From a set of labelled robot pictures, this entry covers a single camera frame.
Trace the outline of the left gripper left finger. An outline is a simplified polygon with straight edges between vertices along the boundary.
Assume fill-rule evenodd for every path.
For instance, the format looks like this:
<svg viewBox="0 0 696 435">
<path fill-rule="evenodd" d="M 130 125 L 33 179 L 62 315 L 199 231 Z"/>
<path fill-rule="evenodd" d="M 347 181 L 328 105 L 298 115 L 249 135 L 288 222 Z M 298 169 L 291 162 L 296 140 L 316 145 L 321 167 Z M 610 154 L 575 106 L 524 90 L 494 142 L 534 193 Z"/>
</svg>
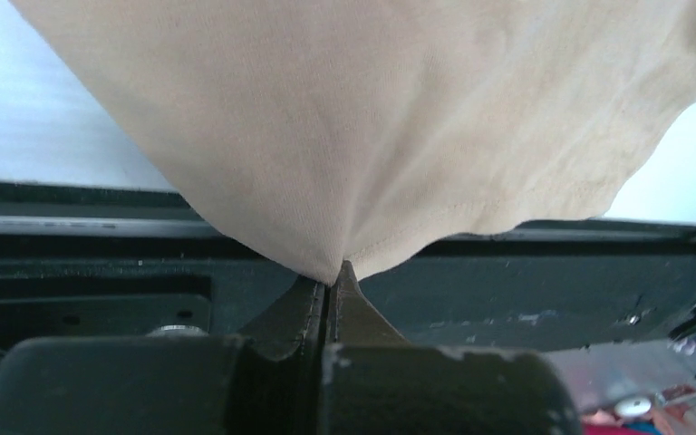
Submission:
<svg viewBox="0 0 696 435">
<path fill-rule="evenodd" d="M 269 361 L 297 357 L 318 335 L 324 294 L 323 284 L 298 276 L 287 291 L 237 332 Z"/>
</svg>

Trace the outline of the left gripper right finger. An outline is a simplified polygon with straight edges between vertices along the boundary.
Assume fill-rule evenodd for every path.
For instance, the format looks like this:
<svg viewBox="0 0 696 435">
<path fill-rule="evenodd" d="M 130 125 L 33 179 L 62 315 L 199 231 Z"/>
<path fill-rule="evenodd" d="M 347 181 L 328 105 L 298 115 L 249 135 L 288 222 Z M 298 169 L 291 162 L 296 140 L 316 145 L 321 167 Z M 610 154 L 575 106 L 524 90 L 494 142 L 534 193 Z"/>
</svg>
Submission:
<svg viewBox="0 0 696 435">
<path fill-rule="evenodd" d="M 360 288 L 353 264 L 343 261 L 329 290 L 325 345 L 371 348 L 411 347 Z"/>
</svg>

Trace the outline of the tan t shirt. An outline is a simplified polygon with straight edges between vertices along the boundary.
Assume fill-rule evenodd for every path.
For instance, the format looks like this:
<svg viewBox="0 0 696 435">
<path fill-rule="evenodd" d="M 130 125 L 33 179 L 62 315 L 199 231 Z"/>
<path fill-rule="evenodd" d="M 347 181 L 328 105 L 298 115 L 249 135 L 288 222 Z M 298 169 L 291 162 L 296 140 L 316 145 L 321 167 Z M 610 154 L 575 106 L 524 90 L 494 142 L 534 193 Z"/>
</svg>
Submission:
<svg viewBox="0 0 696 435">
<path fill-rule="evenodd" d="M 215 229 L 331 284 L 603 215 L 696 102 L 696 1 L 17 1 Z"/>
</svg>

